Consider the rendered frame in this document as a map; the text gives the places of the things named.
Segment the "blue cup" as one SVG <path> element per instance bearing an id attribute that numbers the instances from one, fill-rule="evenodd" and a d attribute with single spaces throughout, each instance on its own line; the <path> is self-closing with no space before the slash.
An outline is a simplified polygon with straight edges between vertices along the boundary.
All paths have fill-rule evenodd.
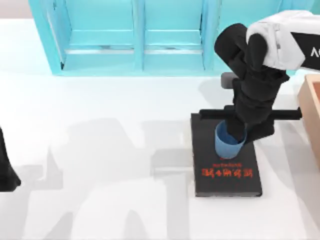
<path id="1" fill-rule="evenodd" d="M 215 127 L 214 131 L 214 147 L 216 154 L 223 159 L 233 159 L 241 151 L 245 141 L 247 140 L 247 131 L 242 133 L 242 140 L 239 141 L 227 130 L 227 122 L 220 121 Z"/>

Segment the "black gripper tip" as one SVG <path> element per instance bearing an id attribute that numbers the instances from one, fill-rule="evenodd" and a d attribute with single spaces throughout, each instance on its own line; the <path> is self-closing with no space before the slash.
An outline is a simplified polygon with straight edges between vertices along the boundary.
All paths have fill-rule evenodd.
<path id="1" fill-rule="evenodd" d="M 13 192 L 21 183 L 21 179 L 10 163 L 3 131 L 0 127 L 0 193 Z"/>

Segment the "light blue rack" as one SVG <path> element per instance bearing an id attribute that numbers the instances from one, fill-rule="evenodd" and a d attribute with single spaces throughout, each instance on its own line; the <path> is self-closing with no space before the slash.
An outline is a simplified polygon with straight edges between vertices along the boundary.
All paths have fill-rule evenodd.
<path id="1" fill-rule="evenodd" d="M 217 76 L 229 25 L 284 10 L 320 14 L 320 0 L 28 0 L 56 76 Z"/>

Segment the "pale grey rounded box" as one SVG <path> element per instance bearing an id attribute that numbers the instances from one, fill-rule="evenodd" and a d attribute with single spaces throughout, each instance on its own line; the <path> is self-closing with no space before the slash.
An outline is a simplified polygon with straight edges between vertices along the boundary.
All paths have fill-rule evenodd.
<path id="1" fill-rule="evenodd" d="M 233 80 L 237 79 L 238 76 L 233 72 L 223 72 L 220 76 L 220 84 L 223 89 L 232 89 Z"/>

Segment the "salmon-coloured shallow box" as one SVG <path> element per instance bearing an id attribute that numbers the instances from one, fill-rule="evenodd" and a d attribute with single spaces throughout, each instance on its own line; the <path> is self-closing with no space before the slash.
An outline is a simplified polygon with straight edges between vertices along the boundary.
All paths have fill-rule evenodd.
<path id="1" fill-rule="evenodd" d="M 314 154 L 320 154 L 320 74 L 306 74 L 297 99 Z"/>

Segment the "black book with red lettering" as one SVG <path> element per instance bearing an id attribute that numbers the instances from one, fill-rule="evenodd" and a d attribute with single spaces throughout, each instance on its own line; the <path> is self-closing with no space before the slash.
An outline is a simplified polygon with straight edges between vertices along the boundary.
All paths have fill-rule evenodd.
<path id="1" fill-rule="evenodd" d="M 253 143 L 224 159 L 216 153 L 215 128 L 220 120 L 190 117 L 196 197 L 260 197 L 262 183 Z"/>

